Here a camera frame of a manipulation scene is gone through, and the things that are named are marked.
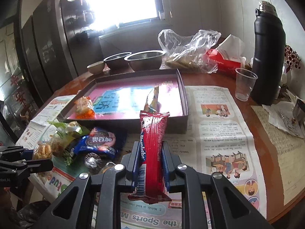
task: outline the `window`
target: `window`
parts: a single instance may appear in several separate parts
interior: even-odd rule
[[[162,0],[87,0],[95,18],[90,28],[103,30],[159,19]]]

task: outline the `window sill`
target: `window sill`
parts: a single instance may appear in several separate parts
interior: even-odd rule
[[[106,39],[110,36],[119,34],[119,33],[123,33],[123,32],[128,32],[128,31],[133,31],[133,30],[138,30],[139,28],[151,28],[151,27],[169,27],[171,26],[171,24],[169,22],[167,22],[166,20],[155,20],[155,21],[151,21],[151,22],[143,22],[143,23],[139,23],[139,24],[135,24],[135,25],[130,25],[130,26],[126,26],[126,27],[121,27],[118,29],[115,29],[113,31],[107,32],[101,36],[99,36],[99,39]]]

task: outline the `blue oreo package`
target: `blue oreo package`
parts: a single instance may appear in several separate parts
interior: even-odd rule
[[[82,152],[93,152],[114,159],[117,152],[124,146],[126,137],[126,133],[113,133],[100,127],[94,127],[87,136],[82,137],[72,151],[76,155]]]

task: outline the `silver screw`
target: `silver screw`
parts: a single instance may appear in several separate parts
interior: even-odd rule
[[[220,174],[219,172],[215,172],[215,173],[213,173],[213,177],[216,178],[216,179],[221,179],[222,174]]]
[[[114,169],[115,169],[115,170],[122,170],[122,169],[124,169],[124,165],[122,165],[122,164],[116,164],[116,165],[114,166]]]
[[[185,164],[179,164],[177,167],[179,170],[185,170],[187,168]]]
[[[88,178],[88,176],[89,176],[89,174],[86,173],[86,172],[84,172],[84,173],[81,173],[81,174],[79,175],[79,178],[80,178],[80,179],[86,179],[86,178]]]

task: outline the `triangular cutout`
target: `triangular cutout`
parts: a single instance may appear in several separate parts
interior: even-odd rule
[[[242,201],[227,187],[224,188],[224,193],[227,198],[232,217],[237,219],[250,213],[248,208],[242,203]]]
[[[63,198],[61,203],[53,210],[53,215],[63,219],[69,219],[72,213],[74,202],[78,193],[78,187],[73,187]]]

